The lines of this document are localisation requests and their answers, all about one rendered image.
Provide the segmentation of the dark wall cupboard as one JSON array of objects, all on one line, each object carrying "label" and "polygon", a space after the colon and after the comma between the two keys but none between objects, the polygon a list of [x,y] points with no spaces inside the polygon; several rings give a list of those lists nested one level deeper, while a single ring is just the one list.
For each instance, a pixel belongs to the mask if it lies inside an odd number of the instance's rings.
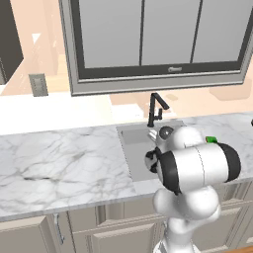
[{"label": "dark wall cupboard", "polygon": [[10,0],[0,0],[0,85],[13,76],[24,56]]}]

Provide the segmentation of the grey kitchen sink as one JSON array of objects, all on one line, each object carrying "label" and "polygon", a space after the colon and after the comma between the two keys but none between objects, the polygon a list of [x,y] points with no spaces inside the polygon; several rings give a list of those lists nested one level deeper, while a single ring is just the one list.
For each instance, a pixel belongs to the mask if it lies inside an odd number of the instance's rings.
[{"label": "grey kitchen sink", "polygon": [[118,126],[117,131],[132,180],[157,179],[157,175],[149,172],[144,163],[145,154],[155,148],[155,143],[148,136],[150,127],[147,123]]}]

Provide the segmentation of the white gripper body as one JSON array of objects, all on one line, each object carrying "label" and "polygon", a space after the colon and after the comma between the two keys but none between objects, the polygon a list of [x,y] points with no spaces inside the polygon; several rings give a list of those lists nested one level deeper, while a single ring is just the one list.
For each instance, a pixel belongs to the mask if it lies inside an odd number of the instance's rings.
[{"label": "white gripper body", "polygon": [[157,172],[157,165],[158,165],[160,156],[161,156],[161,151],[159,148],[150,150],[145,154],[144,163],[145,163],[146,168],[150,172],[152,173]]}]

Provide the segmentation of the beige drawer front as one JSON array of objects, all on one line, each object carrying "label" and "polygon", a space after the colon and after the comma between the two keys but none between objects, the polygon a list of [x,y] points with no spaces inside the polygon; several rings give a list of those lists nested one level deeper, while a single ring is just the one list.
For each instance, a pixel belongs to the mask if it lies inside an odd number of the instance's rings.
[{"label": "beige drawer front", "polygon": [[154,214],[151,198],[108,204],[96,207],[96,222],[102,224],[107,220],[121,220]]}]

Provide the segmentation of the black sink tap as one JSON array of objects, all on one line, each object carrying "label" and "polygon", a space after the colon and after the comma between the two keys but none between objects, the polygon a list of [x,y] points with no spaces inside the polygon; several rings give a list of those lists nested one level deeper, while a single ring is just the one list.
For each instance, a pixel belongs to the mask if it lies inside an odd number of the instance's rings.
[{"label": "black sink tap", "polygon": [[[158,115],[155,115],[155,102],[158,102],[161,108],[158,110]],[[155,121],[162,120],[162,111],[168,110],[169,105],[161,98],[158,93],[152,93],[150,95],[150,105],[149,105],[149,116],[148,116],[148,127],[154,127]]]}]

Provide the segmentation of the beige cupboard door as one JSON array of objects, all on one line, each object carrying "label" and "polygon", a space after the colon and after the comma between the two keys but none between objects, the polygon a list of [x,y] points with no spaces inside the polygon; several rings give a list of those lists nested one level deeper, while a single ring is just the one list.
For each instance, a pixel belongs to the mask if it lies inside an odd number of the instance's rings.
[{"label": "beige cupboard door", "polygon": [[229,248],[228,239],[242,211],[242,204],[222,206],[218,220],[195,231],[193,242],[201,253],[222,253]]},{"label": "beige cupboard door", "polygon": [[73,234],[76,253],[151,253],[154,236],[154,222]]},{"label": "beige cupboard door", "polygon": [[56,253],[47,218],[0,222],[0,253]]}]

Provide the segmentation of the grey framed window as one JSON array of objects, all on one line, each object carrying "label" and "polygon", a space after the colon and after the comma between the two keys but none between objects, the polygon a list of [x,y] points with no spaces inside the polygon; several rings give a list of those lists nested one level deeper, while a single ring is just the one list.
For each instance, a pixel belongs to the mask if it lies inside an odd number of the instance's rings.
[{"label": "grey framed window", "polygon": [[[58,0],[74,96],[242,84],[253,0]],[[182,67],[168,72],[169,67]]]}]

